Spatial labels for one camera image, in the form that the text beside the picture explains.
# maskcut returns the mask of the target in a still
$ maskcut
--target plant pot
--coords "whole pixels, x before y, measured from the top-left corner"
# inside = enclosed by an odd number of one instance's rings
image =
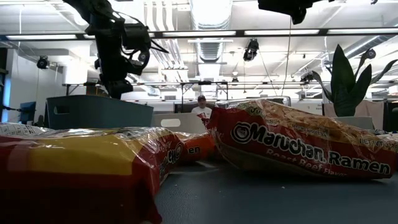
[[[345,124],[355,126],[357,128],[361,129],[367,129],[367,130],[373,130],[373,121],[372,117],[369,116],[350,116],[350,117],[338,117],[338,118],[333,118],[336,121],[341,121]]]

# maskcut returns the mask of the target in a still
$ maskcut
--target gray table surface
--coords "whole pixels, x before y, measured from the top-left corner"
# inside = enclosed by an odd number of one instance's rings
[[[180,167],[156,204],[164,224],[398,223],[398,175],[367,182],[266,177],[236,170]]]

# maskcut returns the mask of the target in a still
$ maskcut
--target white shirt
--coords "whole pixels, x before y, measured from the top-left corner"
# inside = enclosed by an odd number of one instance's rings
[[[195,114],[201,114],[204,113],[206,115],[206,118],[210,118],[211,115],[211,109],[208,107],[205,108],[200,108],[199,106],[195,107],[194,109],[192,109],[191,113],[195,113]]]

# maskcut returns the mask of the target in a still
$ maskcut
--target baseball cap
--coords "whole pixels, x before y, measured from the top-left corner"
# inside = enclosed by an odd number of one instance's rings
[[[198,101],[201,101],[201,100],[206,100],[206,97],[203,95],[198,96]]]

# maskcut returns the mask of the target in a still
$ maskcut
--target gray bin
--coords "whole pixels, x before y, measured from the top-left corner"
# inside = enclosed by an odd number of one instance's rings
[[[154,108],[103,96],[47,98],[49,128],[150,127]]]

